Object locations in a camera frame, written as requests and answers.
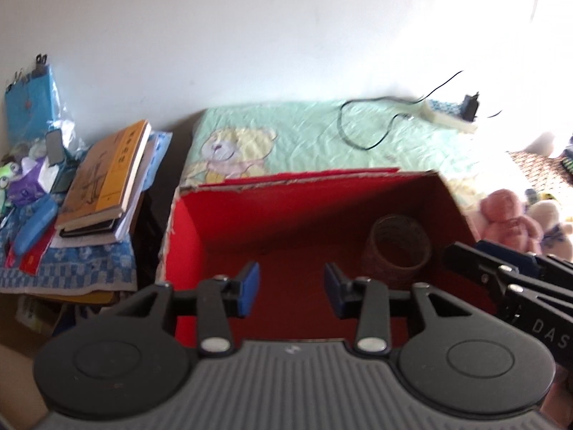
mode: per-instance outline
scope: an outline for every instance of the stack of books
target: stack of books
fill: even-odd
[[[77,169],[51,247],[113,244],[127,235],[155,151],[147,121],[97,142]]]

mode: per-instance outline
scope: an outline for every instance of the orange book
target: orange book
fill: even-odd
[[[142,120],[90,149],[59,211],[58,231],[80,229],[123,215],[150,133],[151,126]]]

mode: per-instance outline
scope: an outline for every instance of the stuffed animal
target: stuffed animal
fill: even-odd
[[[540,253],[543,231],[523,213],[516,193],[507,189],[492,192],[480,202],[479,212],[469,215],[476,238],[488,239],[520,252]]]
[[[564,223],[557,201],[540,201],[533,204],[527,215],[539,223],[543,231],[541,252],[553,254],[569,262],[573,261],[573,225]]]
[[[196,186],[197,175],[204,173],[207,184],[225,179],[248,178],[266,174],[265,158],[273,148],[277,134],[270,129],[224,128],[214,131],[201,147],[200,162],[183,170],[181,184]]]

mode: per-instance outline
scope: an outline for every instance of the woven mat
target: woven mat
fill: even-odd
[[[573,186],[560,158],[547,158],[528,152],[511,152],[512,160],[537,192],[549,192],[564,207],[573,208]]]

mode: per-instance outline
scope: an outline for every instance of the power strip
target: power strip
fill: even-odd
[[[477,130],[477,123],[470,123],[464,121],[460,117],[452,116],[451,114],[443,113],[442,111],[432,110],[428,100],[422,103],[422,117],[431,123],[446,126],[447,128],[454,128],[462,132],[474,134]]]

